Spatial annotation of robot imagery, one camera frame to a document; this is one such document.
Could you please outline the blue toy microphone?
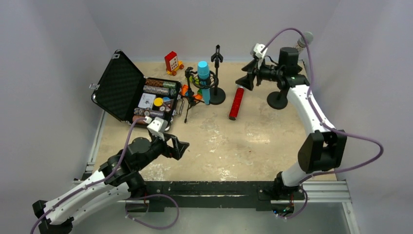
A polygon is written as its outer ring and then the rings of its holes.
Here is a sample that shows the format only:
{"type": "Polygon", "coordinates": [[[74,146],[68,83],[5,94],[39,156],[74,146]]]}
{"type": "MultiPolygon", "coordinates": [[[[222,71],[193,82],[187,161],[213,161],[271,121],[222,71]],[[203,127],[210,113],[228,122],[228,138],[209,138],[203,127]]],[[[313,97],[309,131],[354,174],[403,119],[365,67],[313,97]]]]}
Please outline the blue toy microphone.
{"type": "MultiPolygon", "coordinates": [[[[202,86],[210,85],[210,69],[206,61],[200,61],[197,65],[197,74],[199,82],[202,86]]],[[[202,89],[202,96],[206,105],[210,104],[210,90],[209,88],[202,89]]]]}

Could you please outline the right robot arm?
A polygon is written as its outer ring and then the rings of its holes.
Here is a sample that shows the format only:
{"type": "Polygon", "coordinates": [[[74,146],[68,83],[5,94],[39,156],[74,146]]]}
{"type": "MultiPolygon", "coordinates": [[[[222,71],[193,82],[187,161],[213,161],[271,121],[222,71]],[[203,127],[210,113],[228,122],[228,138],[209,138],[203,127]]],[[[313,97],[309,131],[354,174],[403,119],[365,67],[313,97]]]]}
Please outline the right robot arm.
{"type": "Polygon", "coordinates": [[[307,176],[339,167],[347,137],[344,132],[337,134],[331,127],[326,127],[329,120],[317,102],[311,101],[310,82],[301,74],[302,67],[298,64],[298,49],[281,48],[276,65],[265,63],[266,52],[264,44],[253,46],[250,52],[253,60],[242,68],[246,75],[236,80],[236,84],[253,90],[263,80],[276,82],[278,91],[267,96],[268,105],[281,110],[287,104],[293,104],[307,135],[298,151],[297,162],[286,171],[279,172],[269,189],[263,189],[267,195],[279,199],[298,191],[307,176]]]}

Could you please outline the black round-base mic stand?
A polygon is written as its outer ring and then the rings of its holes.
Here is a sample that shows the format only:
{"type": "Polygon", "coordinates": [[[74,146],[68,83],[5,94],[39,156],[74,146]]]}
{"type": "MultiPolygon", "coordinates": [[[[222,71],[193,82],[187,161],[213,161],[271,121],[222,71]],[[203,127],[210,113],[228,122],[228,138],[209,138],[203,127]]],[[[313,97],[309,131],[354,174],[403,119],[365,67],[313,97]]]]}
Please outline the black round-base mic stand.
{"type": "Polygon", "coordinates": [[[271,92],[267,96],[267,104],[276,110],[282,110],[288,105],[287,90],[271,92]]]}

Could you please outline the silver glitter microphone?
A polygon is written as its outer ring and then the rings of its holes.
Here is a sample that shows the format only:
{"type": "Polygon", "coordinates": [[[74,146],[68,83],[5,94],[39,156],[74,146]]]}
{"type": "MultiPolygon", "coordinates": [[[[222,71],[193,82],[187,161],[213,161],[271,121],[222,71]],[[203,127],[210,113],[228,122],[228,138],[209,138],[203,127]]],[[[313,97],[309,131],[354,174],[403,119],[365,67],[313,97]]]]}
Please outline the silver glitter microphone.
{"type": "Polygon", "coordinates": [[[302,36],[298,39],[296,45],[294,46],[298,53],[300,54],[308,45],[310,45],[314,40],[314,35],[311,32],[304,32],[302,36]]]}

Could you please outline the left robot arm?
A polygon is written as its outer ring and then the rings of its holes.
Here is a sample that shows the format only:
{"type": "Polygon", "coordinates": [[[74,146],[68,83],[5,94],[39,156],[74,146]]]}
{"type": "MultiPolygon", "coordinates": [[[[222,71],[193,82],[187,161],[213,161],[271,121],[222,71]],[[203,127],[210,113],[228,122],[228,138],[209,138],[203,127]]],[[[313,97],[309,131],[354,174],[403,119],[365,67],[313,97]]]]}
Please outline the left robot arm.
{"type": "Polygon", "coordinates": [[[75,222],[123,199],[152,198],[140,171],[159,156],[179,160],[188,142],[171,134],[150,134],[127,141],[118,154],[67,193],[50,201],[38,200],[33,204],[37,222],[31,229],[41,234],[68,234],[75,222]]]}

